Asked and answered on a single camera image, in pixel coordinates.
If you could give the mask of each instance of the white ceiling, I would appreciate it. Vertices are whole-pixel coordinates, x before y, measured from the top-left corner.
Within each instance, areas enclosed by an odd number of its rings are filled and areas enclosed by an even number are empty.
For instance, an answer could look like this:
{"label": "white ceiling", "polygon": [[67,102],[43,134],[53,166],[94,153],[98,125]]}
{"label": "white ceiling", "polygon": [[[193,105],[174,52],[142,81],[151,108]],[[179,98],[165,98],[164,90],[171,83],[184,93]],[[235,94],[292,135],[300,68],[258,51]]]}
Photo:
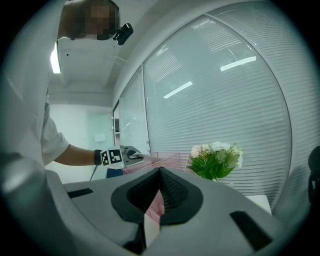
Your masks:
{"label": "white ceiling", "polygon": [[[114,0],[120,8],[121,26],[130,23],[136,32],[139,20],[158,0]],[[74,40],[63,38],[58,41],[61,74],[51,70],[49,95],[51,103],[70,103],[111,106],[111,102],[92,101],[93,94],[110,96],[113,85],[130,51],[135,47],[135,33],[124,46],[116,41]],[[127,54],[120,54],[125,49]]]}

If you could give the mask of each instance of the green leaves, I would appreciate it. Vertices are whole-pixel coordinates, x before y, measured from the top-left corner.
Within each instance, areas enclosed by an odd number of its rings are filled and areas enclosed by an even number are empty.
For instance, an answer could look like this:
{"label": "green leaves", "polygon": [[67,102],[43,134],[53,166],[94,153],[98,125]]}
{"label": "green leaves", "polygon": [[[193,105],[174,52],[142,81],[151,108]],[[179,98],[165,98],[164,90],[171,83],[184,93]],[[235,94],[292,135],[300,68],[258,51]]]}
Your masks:
{"label": "green leaves", "polygon": [[216,153],[209,154],[205,159],[191,157],[189,168],[200,177],[207,180],[224,178],[232,172],[235,167],[229,167],[226,158]]}

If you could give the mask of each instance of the black mesh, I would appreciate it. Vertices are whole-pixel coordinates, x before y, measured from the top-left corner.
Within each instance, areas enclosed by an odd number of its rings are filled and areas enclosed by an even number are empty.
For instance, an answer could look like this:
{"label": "black mesh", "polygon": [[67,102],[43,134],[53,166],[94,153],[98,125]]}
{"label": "black mesh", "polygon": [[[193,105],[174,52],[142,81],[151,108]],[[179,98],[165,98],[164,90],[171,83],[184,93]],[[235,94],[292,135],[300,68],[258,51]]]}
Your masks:
{"label": "black mesh", "polygon": [[139,184],[130,188],[126,194],[128,201],[145,213],[158,193],[159,172],[142,180]]}
{"label": "black mesh", "polygon": [[160,192],[164,201],[164,210],[169,212],[179,207],[188,197],[188,190],[163,171],[160,179]]}
{"label": "black mesh", "polygon": [[124,221],[142,224],[144,214],[158,190],[162,194],[165,210],[160,218],[161,226],[187,222],[203,203],[198,187],[163,167],[116,188],[111,195],[111,203]]}

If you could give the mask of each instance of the wristband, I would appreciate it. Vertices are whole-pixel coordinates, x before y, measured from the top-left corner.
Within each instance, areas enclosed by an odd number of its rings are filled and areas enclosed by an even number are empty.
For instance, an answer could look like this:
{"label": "wristband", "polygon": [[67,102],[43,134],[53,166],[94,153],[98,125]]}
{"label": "wristband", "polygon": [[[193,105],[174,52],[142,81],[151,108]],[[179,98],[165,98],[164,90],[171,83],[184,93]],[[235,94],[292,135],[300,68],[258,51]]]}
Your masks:
{"label": "wristband", "polygon": [[94,164],[96,166],[100,166],[101,165],[101,156],[100,156],[100,153],[101,153],[102,150],[95,150],[94,151]]}

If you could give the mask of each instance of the white wall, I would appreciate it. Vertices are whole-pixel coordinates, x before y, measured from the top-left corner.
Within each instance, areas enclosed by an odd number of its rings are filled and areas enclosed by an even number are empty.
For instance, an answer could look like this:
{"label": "white wall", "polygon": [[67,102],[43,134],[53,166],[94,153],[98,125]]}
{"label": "white wall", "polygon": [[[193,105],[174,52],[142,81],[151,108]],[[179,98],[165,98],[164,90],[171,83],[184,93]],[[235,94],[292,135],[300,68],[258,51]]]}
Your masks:
{"label": "white wall", "polygon": [[[50,116],[57,130],[76,147],[98,150],[114,146],[112,110],[108,107],[51,104]],[[96,142],[95,135],[103,134],[105,141]],[[58,173],[62,183],[88,181],[94,166],[67,166],[52,162],[48,170]]]}
{"label": "white wall", "polygon": [[248,2],[248,0],[185,0],[169,11],[145,33],[140,43],[133,49],[126,66],[122,69],[115,83],[112,107],[116,106],[121,93],[139,66],[169,35],[202,14],[223,6],[243,2]]}

